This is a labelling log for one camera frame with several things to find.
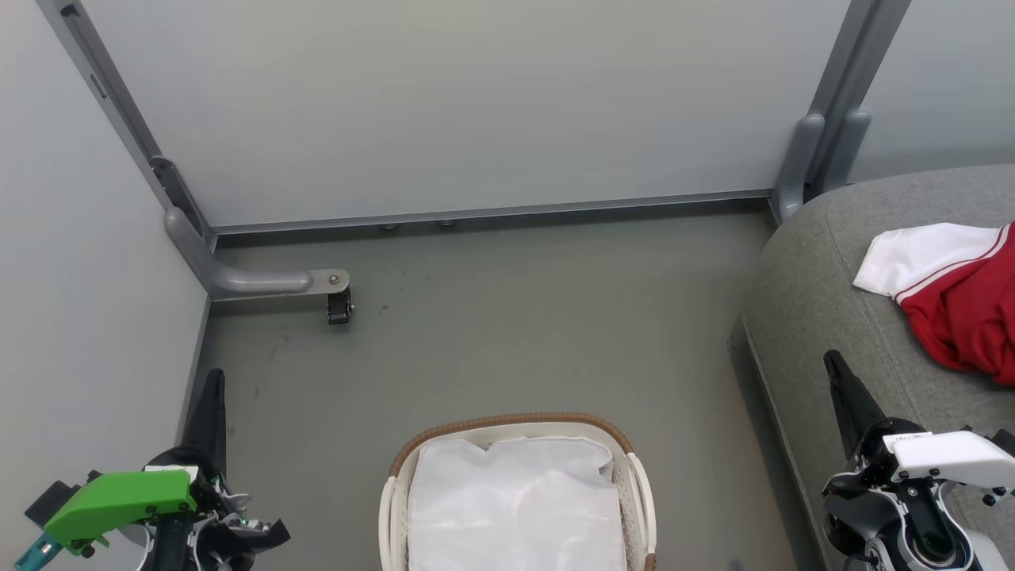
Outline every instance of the white cloth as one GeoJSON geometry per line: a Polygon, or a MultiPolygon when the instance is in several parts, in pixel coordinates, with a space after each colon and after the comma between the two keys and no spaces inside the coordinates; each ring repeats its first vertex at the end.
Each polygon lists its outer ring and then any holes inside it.
{"type": "Polygon", "coordinates": [[[624,571],[612,466],[584,438],[424,444],[409,489],[409,569],[624,571]]]}
{"type": "Polygon", "coordinates": [[[1007,236],[1007,225],[950,222],[883,231],[871,241],[853,284],[902,303],[940,275],[998,253],[1007,236]]]}

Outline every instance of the white panel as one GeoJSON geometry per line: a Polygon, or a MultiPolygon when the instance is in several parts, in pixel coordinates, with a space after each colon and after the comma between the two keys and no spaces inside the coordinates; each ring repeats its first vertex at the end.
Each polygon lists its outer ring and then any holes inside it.
{"type": "MultiPolygon", "coordinates": [[[[56,480],[173,446],[206,296],[162,208],[30,0],[0,8],[0,561],[56,480]]],[[[137,548],[51,568],[133,569],[137,548]]]]}
{"type": "Polygon", "coordinates": [[[85,0],[214,226],[769,188],[849,0],[85,0]]]}
{"type": "Polygon", "coordinates": [[[915,0],[864,100],[851,179],[1015,162],[1015,2],[915,0]]]}

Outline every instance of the white laundry basket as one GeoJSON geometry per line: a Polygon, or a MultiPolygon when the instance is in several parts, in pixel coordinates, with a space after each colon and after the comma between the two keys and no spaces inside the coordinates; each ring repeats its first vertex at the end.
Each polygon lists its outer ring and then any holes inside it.
{"type": "Polygon", "coordinates": [[[382,570],[409,569],[409,488],[423,443],[466,440],[487,448],[500,440],[548,436],[588,438],[610,450],[614,460],[612,480],[620,496],[627,570],[655,571],[656,508],[641,461],[616,427],[599,417],[573,413],[487,417],[432,428],[410,440],[395,457],[381,494],[378,542],[382,570]]]}

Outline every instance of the white bag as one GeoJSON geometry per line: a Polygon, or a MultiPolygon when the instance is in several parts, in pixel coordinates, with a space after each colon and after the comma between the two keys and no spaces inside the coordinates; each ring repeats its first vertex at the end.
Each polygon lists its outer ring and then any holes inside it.
{"type": "Polygon", "coordinates": [[[420,447],[411,571],[624,571],[610,450],[586,438],[420,447]]]}
{"type": "MultiPolygon", "coordinates": [[[[378,545],[382,571],[409,571],[410,567],[423,569],[424,565],[428,565],[410,564],[410,560],[418,555],[416,553],[409,557],[409,494],[415,489],[413,479],[416,477],[420,451],[426,445],[464,440],[479,449],[488,450],[499,442],[543,438],[587,439],[606,447],[612,455],[612,460],[607,460],[608,465],[612,462],[613,469],[608,480],[616,487],[619,497],[620,521],[623,525],[621,541],[627,571],[655,571],[656,508],[641,460],[634,454],[630,441],[617,427],[599,417],[583,413],[528,413],[484,417],[433,427],[414,436],[395,456],[388,472],[388,481],[381,492],[378,545]]],[[[608,472],[609,468],[604,467],[600,474],[608,472]]]]}

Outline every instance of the brown basket handle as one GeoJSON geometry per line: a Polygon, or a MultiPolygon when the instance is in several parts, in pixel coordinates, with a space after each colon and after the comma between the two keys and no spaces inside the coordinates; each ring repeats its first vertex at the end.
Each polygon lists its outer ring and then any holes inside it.
{"type": "MultiPolygon", "coordinates": [[[[620,449],[623,450],[625,454],[629,454],[634,451],[634,449],[631,448],[631,443],[627,440],[627,437],[617,430],[617,427],[593,415],[586,415],[584,413],[530,413],[526,415],[500,415],[499,417],[484,417],[482,419],[474,419],[472,421],[452,423],[450,425],[434,427],[417,434],[412,437],[412,440],[403,446],[401,450],[399,450],[398,455],[395,456],[395,463],[391,466],[391,472],[389,472],[388,475],[398,477],[398,473],[402,470],[402,465],[405,463],[409,454],[411,454],[412,451],[415,450],[420,444],[430,440],[431,438],[478,428],[495,427],[500,425],[522,425],[526,423],[582,423],[585,425],[592,425],[598,429],[602,429],[604,432],[613,437],[613,440],[617,441],[617,444],[620,445],[620,449]]],[[[649,570],[648,565],[649,562],[646,560],[646,570],[651,571],[649,570]]]]}

